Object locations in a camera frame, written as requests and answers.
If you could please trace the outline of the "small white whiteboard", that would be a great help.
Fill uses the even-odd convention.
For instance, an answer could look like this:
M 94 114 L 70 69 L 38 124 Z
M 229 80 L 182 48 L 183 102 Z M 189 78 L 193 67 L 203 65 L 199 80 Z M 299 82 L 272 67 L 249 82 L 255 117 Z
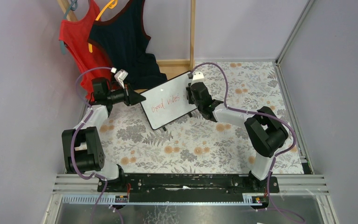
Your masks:
M 190 71 L 182 73 L 140 93 L 146 97 L 140 104 L 152 130 L 157 130 L 196 109 L 186 98 L 186 87 L 191 83 L 189 73 Z

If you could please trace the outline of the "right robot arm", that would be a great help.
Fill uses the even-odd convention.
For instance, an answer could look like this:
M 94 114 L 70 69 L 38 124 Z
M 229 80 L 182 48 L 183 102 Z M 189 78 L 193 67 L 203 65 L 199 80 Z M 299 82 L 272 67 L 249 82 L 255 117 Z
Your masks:
M 223 101 L 212 98 L 203 82 L 188 84 L 186 91 L 188 102 L 194 104 L 206 120 L 231 124 L 247 131 L 256 151 L 255 163 L 249 175 L 254 181 L 266 181 L 273 156 L 289 137 L 286 128 L 277 120 L 272 110 L 266 106 L 256 112 L 229 109 Z

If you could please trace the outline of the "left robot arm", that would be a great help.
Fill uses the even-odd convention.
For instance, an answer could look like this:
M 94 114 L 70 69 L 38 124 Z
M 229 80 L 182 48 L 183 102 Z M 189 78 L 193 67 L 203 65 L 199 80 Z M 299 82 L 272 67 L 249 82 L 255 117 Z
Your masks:
M 100 128 L 109 118 L 113 105 L 124 103 L 132 106 L 146 98 L 129 85 L 111 90 L 108 80 L 103 77 L 93 79 L 92 87 L 92 98 L 86 103 L 88 109 L 84 117 L 73 129 L 62 132 L 65 168 L 85 180 L 97 177 L 113 181 L 119 178 L 120 168 L 117 164 L 105 161 Z

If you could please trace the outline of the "wooden clothes rack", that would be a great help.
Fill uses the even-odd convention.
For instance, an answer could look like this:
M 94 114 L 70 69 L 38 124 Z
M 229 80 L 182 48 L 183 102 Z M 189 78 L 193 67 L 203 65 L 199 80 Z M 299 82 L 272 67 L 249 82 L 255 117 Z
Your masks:
M 97 18 L 94 21 L 101 21 L 100 20 L 100 16 L 101 16 L 101 12 L 102 9 L 100 9 L 100 13 L 97 16 Z M 93 52 L 93 45 L 89 43 L 89 52 Z M 160 67 L 185 67 L 187 69 L 190 68 L 190 63 L 191 60 L 186 60 L 186 59 L 171 59 L 171 60 L 157 60 L 157 64 Z M 80 81 L 80 86 L 86 91 L 86 95 L 85 98 L 87 100 L 90 100 L 92 98 L 92 92 L 93 92 L 93 87 L 92 87 L 92 80 L 98 77 L 103 77 L 108 79 L 109 81 L 114 81 L 113 75 L 105 68 L 105 67 L 101 67 L 101 68 L 92 68 L 86 72 L 84 72 L 84 75 L 81 77 L 81 81 Z

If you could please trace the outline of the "red tank top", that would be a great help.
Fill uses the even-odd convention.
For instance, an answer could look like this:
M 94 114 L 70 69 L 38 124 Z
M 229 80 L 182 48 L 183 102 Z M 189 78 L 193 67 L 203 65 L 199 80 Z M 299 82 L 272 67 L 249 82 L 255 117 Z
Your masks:
M 73 32 L 76 32 L 68 52 L 74 58 L 75 63 L 81 73 L 92 68 L 110 67 L 107 56 L 96 47 L 93 52 L 89 52 L 88 37 L 94 20 L 100 13 L 100 8 L 94 0 L 90 1 L 89 9 L 86 15 L 79 21 L 74 22 Z

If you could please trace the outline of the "floral table mat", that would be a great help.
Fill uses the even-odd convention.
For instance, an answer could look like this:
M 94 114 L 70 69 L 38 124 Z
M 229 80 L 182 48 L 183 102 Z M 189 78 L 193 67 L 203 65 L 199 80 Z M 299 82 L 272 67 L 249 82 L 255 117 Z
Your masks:
M 199 71 L 214 99 L 250 111 L 267 106 L 289 122 L 272 62 L 217 62 Z M 117 104 L 99 136 L 105 160 L 127 173 L 246 174 L 256 157 L 246 130 L 211 122 L 198 111 L 152 130 L 141 105 Z

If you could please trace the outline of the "navy tank top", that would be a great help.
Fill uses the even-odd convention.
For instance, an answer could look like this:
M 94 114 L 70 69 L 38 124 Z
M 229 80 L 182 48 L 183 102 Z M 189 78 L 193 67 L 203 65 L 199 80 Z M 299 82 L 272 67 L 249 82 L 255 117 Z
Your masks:
M 156 57 L 146 51 L 151 37 L 143 22 L 145 1 L 130 0 L 113 18 L 95 21 L 89 43 L 101 50 L 112 67 L 125 70 L 125 82 L 135 90 L 151 89 L 167 81 Z

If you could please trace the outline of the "teal clothes hanger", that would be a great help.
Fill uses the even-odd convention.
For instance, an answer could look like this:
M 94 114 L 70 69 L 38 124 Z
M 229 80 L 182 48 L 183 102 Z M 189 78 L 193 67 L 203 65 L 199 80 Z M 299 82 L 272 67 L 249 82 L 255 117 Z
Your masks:
M 74 22 L 77 22 L 75 11 L 78 8 L 77 0 L 58 0 L 59 6 L 64 12 L 60 30 L 59 30 L 59 47 L 63 55 L 65 55 L 68 49 L 71 49 L 71 45 L 76 32 L 73 32 Z

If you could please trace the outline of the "black mounting base plate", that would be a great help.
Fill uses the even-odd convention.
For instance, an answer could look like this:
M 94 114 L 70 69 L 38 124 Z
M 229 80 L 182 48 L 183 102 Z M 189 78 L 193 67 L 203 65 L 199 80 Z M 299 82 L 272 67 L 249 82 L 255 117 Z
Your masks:
M 257 182 L 238 174 L 123 174 L 100 180 L 98 192 L 123 193 L 131 203 L 235 203 L 243 195 L 279 193 L 276 177 Z

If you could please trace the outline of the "aluminium rail frame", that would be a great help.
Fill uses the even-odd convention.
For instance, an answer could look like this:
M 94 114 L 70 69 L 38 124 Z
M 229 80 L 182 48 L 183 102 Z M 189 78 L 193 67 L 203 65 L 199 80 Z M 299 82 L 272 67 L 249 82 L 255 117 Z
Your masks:
M 44 224 L 337 224 L 322 175 L 274 175 L 271 192 L 247 175 L 58 174 Z

